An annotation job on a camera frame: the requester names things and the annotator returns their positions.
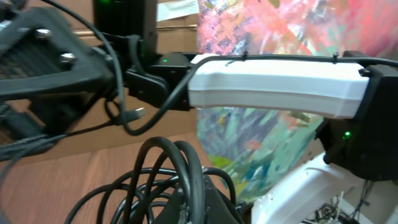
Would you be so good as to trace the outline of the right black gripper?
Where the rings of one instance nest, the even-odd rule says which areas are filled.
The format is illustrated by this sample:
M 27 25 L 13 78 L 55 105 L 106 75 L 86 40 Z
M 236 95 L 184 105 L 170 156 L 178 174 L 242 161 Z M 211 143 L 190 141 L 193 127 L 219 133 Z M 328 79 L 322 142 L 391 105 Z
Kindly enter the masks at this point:
M 30 99 L 45 134 L 68 131 L 114 83 L 112 57 L 90 47 L 52 7 L 33 7 L 1 30 L 1 98 Z

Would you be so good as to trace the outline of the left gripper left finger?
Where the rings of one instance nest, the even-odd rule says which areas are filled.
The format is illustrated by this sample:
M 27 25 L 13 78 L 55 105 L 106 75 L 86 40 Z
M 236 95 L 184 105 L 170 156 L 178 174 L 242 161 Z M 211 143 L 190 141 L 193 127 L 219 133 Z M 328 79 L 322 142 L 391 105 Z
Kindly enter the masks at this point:
M 190 206 L 185 201 L 181 187 L 177 187 L 166 206 L 152 222 L 153 224 L 188 224 L 190 219 Z

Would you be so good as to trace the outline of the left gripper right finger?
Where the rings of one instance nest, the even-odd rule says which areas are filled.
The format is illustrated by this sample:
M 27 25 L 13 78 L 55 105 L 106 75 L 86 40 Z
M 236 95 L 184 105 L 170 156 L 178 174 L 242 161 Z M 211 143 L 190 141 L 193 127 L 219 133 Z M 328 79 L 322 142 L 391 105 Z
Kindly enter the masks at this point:
M 203 176 L 205 186 L 205 221 L 204 224 L 243 223 L 239 213 L 233 210 L 231 202 L 219 193 L 211 178 Z

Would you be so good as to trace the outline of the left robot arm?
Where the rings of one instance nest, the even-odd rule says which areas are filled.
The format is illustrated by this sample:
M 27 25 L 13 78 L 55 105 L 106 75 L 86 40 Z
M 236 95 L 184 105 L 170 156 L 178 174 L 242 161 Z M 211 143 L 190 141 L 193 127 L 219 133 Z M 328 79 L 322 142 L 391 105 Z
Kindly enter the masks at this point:
M 289 172 L 271 190 L 249 208 L 250 223 L 300 223 L 326 200 L 363 182 L 336 164 L 327 164 L 320 154 Z M 156 223 L 243 223 L 243 216 L 212 183 L 209 169 L 203 169 L 197 157 L 183 168 L 188 177 L 178 174 L 163 185 L 188 185 L 172 194 Z

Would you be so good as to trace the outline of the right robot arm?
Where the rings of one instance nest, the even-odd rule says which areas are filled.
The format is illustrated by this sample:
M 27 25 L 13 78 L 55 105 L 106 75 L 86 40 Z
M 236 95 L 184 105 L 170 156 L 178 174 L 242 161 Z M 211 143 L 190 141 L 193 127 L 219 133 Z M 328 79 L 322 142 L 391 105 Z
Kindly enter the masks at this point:
M 119 99 L 108 126 L 131 136 L 169 110 L 223 106 L 324 117 L 316 137 L 324 162 L 371 181 L 397 178 L 397 62 L 347 51 L 309 55 L 158 54 L 143 31 L 85 44 L 69 27 L 73 11 L 55 1 L 25 9 L 1 2 L 1 159 L 47 152 L 99 100 Z

